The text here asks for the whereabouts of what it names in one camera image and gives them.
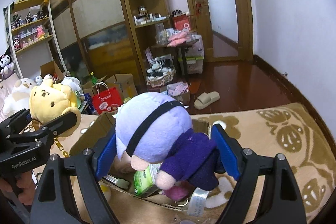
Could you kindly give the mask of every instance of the beige slipper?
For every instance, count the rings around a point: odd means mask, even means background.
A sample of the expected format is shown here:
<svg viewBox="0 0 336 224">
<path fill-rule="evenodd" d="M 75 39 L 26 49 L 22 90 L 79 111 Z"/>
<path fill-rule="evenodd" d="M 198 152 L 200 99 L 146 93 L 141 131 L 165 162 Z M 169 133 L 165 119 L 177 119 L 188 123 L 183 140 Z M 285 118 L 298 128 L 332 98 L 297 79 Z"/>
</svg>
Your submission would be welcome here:
<svg viewBox="0 0 336 224">
<path fill-rule="evenodd" d="M 210 93 L 203 92 L 200 96 L 197 97 L 196 101 L 194 102 L 194 107 L 197 109 L 203 109 L 219 99 L 220 96 L 217 91 Z"/>
</svg>

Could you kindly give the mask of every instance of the yellow plush face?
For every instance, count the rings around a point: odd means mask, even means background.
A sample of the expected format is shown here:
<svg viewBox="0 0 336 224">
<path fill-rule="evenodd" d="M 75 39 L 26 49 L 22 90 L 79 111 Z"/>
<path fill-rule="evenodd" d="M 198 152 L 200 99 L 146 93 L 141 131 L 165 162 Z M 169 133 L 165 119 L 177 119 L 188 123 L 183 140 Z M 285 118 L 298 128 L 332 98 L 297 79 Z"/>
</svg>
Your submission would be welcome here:
<svg viewBox="0 0 336 224">
<path fill-rule="evenodd" d="M 77 107 L 77 98 L 68 85 L 54 84 L 52 79 L 43 80 L 40 86 L 31 90 L 29 97 L 29 109 L 32 119 L 46 124 L 51 120 L 65 114 L 74 112 L 79 125 L 81 115 Z"/>
</svg>

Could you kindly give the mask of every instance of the finger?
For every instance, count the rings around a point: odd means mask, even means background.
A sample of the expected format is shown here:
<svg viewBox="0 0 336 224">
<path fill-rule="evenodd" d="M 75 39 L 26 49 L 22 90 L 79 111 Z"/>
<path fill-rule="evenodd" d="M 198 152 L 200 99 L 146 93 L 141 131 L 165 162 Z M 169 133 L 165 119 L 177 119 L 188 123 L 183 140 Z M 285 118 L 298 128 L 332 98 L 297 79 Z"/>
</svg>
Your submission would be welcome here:
<svg viewBox="0 0 336 224">
<path fill-rule="evenodd" d="M 5 181 L 4 179 L 0 178 L 0 190 L 3 192 L 13 192 L 12 187 L 9 185 L 9 183 L 7 181 Z"/>
<path fill-rule="evenodd" d="M 20 178 L 16 182 L 16 185 L 21 189 L 25 189 L 30 187 L 32 183 L 34 183 L 32 179 L 32 172 L 28 171 L 21 174 Z"/>
<path fill-rule="evenodd" d="M 30 187 L 24 189 L 24 191 L 19 194 L 18 199 L 21 203 L 25 205 L 31 205 L 33 203 L 35 194 L 35 185 L 31 185 Z"/>
</svg>

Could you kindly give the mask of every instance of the white bag handle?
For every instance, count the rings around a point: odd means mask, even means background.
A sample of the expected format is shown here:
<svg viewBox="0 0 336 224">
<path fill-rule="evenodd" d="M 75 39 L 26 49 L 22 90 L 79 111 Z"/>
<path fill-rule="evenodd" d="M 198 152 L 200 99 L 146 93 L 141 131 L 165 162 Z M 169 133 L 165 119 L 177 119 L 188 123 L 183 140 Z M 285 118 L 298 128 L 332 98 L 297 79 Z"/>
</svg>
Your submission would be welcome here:
<svg viewBox="0 0 336 224">
<path fill-rule="evenodd" d="M 108 87 L 104 82 L 99 82 L 99 83 L 97 83 L 97 84 L 95 85 L 95 86 L 96 86 L 96 89 L 97 89 L 97 91 L 98 91 L 98 98 L 99 98 L 99 99 L 100 99 L 100 95 L 99 95 L 99 87 L 100 87 L 100 85 L 105 86 L 105 87 L 107 88 L 107 90 L 109 91 L 109 93 L 111 94 L 109 87 Z"/>
</svg>

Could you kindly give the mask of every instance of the small table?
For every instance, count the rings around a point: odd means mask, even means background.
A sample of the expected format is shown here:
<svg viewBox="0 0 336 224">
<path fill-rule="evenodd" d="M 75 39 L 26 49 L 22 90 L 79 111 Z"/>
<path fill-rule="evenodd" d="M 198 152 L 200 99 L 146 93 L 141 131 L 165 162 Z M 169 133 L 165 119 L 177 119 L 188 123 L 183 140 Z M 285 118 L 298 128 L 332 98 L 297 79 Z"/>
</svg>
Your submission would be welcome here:
<svg viewBox="0 0 336 224">
<path fill-rule="evenodd" d="M 187 67 L 187 60 L 185 58 L 185 50 L 189 47 L 192 47 L 196 42 L 198 42 L 199 39 L 193 39 L 189 42 L 184 42 L 182 44 L 179 44 L 175 47 L 169 47 L 169 48 L 176 48 L 176 55 L 177 58 L 179 58 L 179 48 L 181 49 L 181 55 L 182 55 L 182 63 L 183 63 L 183 71 L 184 71 L 184 78 L 185 81 L 188 82 L 189 76 L 188 76 L 188 67 Z M 152 48 L 168 48 L 168 43 L 167 44 L 155 44 L 151 46 Z"/>
</svg>

